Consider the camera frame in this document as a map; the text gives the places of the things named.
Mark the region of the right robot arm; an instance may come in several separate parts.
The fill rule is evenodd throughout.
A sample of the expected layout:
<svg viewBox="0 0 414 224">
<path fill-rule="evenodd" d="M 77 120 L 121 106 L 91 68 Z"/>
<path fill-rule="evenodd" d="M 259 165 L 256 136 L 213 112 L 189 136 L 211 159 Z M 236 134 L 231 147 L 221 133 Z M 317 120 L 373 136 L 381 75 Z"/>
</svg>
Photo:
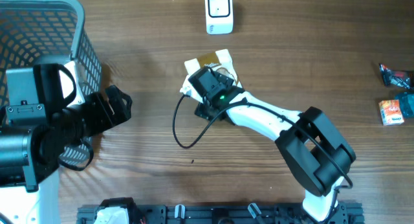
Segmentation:
<svg viewBox="0 0 414 224">
<path fill-rule="evenodd" d="M 305 189 L 302 207 L 311 220 L 327 223 L 333 217 L 339 191 L 353 187 L 347 174 L 356 154 L 322 110 L 273 106 L 208 66 L 188 70 L 181 92 L 198 101 L 196 115 L 210 124 L 225 119 L 272 140 Z"/>
</svg>

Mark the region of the beige snack pouch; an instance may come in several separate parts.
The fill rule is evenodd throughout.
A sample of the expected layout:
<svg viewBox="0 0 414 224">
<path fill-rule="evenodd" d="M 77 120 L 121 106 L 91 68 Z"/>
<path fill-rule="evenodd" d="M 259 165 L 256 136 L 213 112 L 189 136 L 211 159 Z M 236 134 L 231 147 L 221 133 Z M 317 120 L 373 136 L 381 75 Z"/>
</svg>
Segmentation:
<svg viewBox="0 0 414 224">
<path fill-rule="evenodd" d="M 234 69 L 233 60 L 228 49 L 217 50 L 215 52 L 199 56 L 198 58 L 187 60 L 184 62 L 184 66 L 188 75 L 184 79 L 184 83 L 179 92 L 200 103 L 203 103 L 202 96 L 196 92 L 196 89 L 190 84 L 188 78 L 204 66 L 210 67 L 213 71 L 219 72 L 222 75 L 233 79 L 233 85 L 240 88 L 243 87 Z"/>
</svg>

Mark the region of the red small packet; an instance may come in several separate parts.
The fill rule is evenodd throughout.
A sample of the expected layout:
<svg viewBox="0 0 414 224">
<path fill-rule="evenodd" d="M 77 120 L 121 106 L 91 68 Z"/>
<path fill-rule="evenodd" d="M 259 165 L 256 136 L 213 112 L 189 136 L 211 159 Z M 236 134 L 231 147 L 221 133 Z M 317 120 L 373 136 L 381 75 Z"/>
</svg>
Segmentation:
<svg viewBox="0 0 414 224">
<path fill-rule="evenodd" d="M 385 86 L 396 85 L 405 89 L 413 89 L 413 71 L 396 71 L 380 63 L 379 71 Z"/>
</svg>

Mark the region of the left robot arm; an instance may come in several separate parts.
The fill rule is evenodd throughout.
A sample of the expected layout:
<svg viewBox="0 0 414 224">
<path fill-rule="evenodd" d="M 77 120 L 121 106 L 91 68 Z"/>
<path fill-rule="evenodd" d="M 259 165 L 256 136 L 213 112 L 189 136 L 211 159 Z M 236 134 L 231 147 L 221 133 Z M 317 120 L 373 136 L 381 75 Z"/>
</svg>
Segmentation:
<svg viewBox="0 0 414 224">
<path fill-rule="evenodd" d="M 66 147 L 84 144 L 131 118 L 132 99 L 117 86 L 73 104 L 76 82 L 62 64 L 6 72 L 10 104 L 1 108 L 1 222 L 59 223 L 60 166 Z"/>
</svg>

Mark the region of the orange small box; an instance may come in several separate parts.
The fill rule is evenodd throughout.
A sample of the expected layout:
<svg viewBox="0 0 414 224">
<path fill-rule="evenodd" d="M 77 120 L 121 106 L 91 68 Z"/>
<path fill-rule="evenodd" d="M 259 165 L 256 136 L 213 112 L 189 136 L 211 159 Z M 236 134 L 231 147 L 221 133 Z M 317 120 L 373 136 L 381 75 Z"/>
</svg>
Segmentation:
<svg viewBox="0 0 414 224">
<path fill-rule="evenodd" d="M 404 117 L 400 110 L 400 103 L 398 100 L 383 100 L 379 102 L 378 105 L 384 126 L 404 123 Z"/>
</svg>

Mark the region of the blue mouthwash bottle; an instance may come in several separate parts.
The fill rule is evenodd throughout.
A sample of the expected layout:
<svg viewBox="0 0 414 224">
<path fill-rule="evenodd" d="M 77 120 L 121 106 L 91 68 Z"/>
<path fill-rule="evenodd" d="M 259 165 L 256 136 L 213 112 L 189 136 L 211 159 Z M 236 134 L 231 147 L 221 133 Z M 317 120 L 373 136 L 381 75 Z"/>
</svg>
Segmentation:
<svg viewBox="0 0 414 224">
<path fill-rule="evenodd" d="M 406 118 L 413 118 L 413 93 L 399 93 L 395 96 L 395 99 L 399 101 L 402 115 Z"/>
</svg>

